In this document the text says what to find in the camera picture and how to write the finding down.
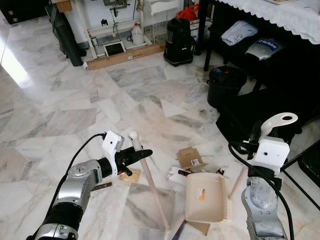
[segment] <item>white cloth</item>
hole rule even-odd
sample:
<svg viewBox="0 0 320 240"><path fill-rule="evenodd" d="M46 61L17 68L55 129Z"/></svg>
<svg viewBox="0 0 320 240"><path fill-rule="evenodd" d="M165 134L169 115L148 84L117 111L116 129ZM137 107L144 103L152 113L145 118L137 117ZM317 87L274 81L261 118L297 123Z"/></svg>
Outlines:
<svg viewBox="0 0 320 240"><path fill-rule="evenodd" d="M218 0L252 16L263 18L279 28L320 44L319 0L298 0L280 5L265 0Z"/></svg>
<svg viewBox="0 0 320 240"><path fill-rule="evenodd" d="M235 45L246 37L255 35L258 29L246 21L236 21L224 34L221 35L222 41L229 46Z"/></svg>

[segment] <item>red bag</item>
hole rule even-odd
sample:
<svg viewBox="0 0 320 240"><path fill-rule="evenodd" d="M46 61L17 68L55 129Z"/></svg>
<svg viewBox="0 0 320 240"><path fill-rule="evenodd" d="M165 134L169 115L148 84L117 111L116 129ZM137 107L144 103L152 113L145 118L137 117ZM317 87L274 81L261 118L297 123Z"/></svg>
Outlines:
<svg viewBox="0 0 320 240"><path fill-rule="evenodd" d="M192 5L190 7L185 7L184 10L177 13L176 17L179 19L187 19L189 21L193 21L198 19L196 16L196 11L199 9L199 4Z"/></svg>

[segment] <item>dustpan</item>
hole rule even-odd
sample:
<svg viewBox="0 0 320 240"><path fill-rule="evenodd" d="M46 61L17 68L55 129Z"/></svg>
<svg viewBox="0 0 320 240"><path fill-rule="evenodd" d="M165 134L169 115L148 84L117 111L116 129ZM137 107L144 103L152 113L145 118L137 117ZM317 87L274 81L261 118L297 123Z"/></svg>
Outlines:
<svg viewBox="0 0 320 240"><path fill-rule="evenodd" d="M185 219L196 223L219 223L231 219L225 178L200 172L187 177Z"/></svg>

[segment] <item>folded towel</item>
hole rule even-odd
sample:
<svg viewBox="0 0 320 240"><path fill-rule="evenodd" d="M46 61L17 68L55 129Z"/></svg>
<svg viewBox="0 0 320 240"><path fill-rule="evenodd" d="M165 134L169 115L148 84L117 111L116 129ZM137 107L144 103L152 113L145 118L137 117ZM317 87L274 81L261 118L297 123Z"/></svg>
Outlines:
<svg viewBox="0 0 320 240"><path fill-rule="evenodd" d="M235 45L246 37L255 35L258 29L246 21L237 21L224 34L221 35L222 41L229 46Z"/></svg>

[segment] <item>plastic bottle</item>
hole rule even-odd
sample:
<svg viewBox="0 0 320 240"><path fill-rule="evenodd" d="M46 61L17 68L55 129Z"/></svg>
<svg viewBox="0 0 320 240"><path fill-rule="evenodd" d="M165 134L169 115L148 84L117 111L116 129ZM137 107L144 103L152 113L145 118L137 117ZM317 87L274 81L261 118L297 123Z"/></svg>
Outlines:
<svg viewBox="0 0 320 240"><path fill-rule="evenodd" d="M141 28L138 26L138 23L134 24L134 27L131 33L132 33L132 41L134 45L140 45L144 43L144 34L142 33Z"/></svg>

